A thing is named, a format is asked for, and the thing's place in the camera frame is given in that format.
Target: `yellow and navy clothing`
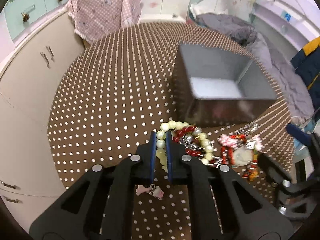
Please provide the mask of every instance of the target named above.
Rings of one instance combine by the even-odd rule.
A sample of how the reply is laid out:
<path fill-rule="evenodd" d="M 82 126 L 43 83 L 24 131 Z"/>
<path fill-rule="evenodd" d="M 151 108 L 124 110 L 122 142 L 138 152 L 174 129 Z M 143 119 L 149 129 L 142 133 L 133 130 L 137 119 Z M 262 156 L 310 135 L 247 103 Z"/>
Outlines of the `yellow and navy clothing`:
<path fill-rule="evenodd" d="M 291 60 L 308 88 L 314 109 L 320 107 L 320 37 L 310 41 Z"/>

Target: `brown tablecloth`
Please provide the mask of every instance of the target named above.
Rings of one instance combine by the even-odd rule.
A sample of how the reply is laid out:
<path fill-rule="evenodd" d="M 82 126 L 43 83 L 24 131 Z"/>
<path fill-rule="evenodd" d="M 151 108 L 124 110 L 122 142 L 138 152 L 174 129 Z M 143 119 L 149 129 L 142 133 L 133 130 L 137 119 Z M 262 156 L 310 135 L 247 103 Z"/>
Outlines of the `brown tablecloth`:
<path fill-rule="evenodd" d="M 87 48 L 63 76 L 48 124 L 53 160 L 66 188 L 94 164 L 113 166 L 134 154 L 162 122 L 178 121 L 171 76 L 179 42 L 253 57 L 218 32 L 180 23 L 134 25 Z M 257 119 L 257 133 L 265 151 L 289 171 L 294 146 L 285 126 L 290 114 L 281 90 L 268 78 L 278 100 Z M 220 134 L 242 126 L 203 130 L 216 141 Z M 219 154 L 219 144 L 214 145 Z M 244 168 L 236 171 L 241 175 Z M 148 194 L 135 197 L 132 239 L 191 239 L 187 187 L 170 186 L 158 159 L 155 177 L 165 197 L 162 201 Z M 272 202 L 273 190 L 262 171 L 251 184 Z"/>

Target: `box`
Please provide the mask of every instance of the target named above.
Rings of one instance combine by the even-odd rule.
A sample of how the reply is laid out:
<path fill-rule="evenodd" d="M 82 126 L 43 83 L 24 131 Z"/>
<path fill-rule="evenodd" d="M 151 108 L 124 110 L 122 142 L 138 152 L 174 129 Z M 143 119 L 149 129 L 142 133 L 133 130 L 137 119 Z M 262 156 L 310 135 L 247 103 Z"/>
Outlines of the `box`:
<path fill-rule="evenodd" d="M 255 120 L 277 99 L 248 56 L 180 44 L 173 70 L 178 120 L 214 127 Z"/>

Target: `gray blanket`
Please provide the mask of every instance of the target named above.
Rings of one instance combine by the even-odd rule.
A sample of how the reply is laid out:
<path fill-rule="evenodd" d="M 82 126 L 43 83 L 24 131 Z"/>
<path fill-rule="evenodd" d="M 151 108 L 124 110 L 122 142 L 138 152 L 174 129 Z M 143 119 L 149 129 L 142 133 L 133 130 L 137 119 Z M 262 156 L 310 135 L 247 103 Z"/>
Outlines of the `gray blanket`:
<path fill-rule="evenodd" d="M 307 87 L 294 72 L 291 63 L 266 36 L 248 22 L 232 15 L 207 13 L 197 15 L 196 21 L 229 36 L 257 57 L 278 82 L 294 122 L 301 124 L 312 116 L 314 108 Z"/>

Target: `yellow fabric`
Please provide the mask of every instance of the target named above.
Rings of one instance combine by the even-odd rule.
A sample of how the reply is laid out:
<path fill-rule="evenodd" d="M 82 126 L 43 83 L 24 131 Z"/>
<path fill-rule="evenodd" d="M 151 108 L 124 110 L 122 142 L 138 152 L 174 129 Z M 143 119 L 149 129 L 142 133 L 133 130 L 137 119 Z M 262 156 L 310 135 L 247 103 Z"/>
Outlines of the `yellow fabric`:
<path fill-rule="evenodd" d="M 310 85 L 308 85 L 308 90 L 310 90 L 310 88 L 312 87 L 313 83 L 316 81 L 316 79 L 318 78 L 319 74 L 316 75 L 315 79 L 311 82 Z"/>
<path fill-rule="evenodd" d="M 310 53 L 314 52 L 319 45 L 320 37 L 315 38 L 313 41 L 310 41 L 306 46 L 303 47 L 304 54 L 308 56 Z"/>

